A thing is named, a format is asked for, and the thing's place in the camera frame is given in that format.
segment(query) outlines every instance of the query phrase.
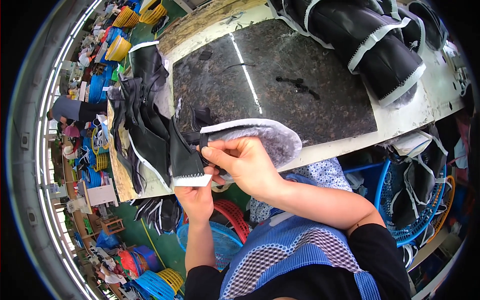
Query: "wooden stool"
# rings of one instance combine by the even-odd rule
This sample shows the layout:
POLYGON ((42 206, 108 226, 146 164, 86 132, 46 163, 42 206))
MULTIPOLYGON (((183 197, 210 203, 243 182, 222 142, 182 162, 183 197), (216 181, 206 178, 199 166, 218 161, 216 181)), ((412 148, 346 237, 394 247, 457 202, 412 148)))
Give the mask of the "wooden stool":
POLYGON ((125 229, 125 227, 123 227, 122 219, 118 219, 118 217, 113 217, 107 220, 100 220, 100 224, 102 225, 103 231, 107 235, 111 235, 125 229))

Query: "red plastic basket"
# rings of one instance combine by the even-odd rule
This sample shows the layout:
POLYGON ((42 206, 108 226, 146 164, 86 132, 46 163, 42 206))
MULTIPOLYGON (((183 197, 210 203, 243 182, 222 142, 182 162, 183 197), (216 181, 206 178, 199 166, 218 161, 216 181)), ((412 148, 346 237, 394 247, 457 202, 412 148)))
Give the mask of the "red plastic basket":
POLYGON ((247 241, 250 233, 247 223, 243 220, 243 212, 232 201, 220 199, 213 202, 213 208, 223 214, 232 223, 242 243, 247 241))

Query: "checkered pattern apron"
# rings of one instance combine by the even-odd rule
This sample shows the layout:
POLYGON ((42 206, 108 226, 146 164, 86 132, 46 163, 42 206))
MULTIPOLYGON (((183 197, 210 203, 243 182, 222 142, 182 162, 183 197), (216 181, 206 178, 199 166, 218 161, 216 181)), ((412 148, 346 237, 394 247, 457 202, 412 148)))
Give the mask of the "checkered pattern apron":
POLYGON ((360 269, 338 229, 287 212, 260 223, 230 263, 220 299, 233 299, 310 264, 341 267, 354 274, 363 300, 380 299, 372 275, 360 269))

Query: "granite countertop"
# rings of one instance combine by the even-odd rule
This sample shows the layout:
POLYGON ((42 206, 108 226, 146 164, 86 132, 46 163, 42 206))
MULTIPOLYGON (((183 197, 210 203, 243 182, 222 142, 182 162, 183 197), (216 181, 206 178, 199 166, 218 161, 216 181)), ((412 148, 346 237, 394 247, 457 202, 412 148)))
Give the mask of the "granite countertop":
POLYGON ((283 21, 267 20, 220 37, 173 66, 175 108, 181 98, 180 131, 191 131, 188 104, 207 106, 215 123, 243 118, 277 120, 304 146, 377 130, 360 76, 352 75, 333 50, 300 35, 283 21), (203 51, 212 52, 200 60, 203 51), (247 65, 238 65, 243 61, 247 65), (319 95, 295 93, 302 78, 319 95))

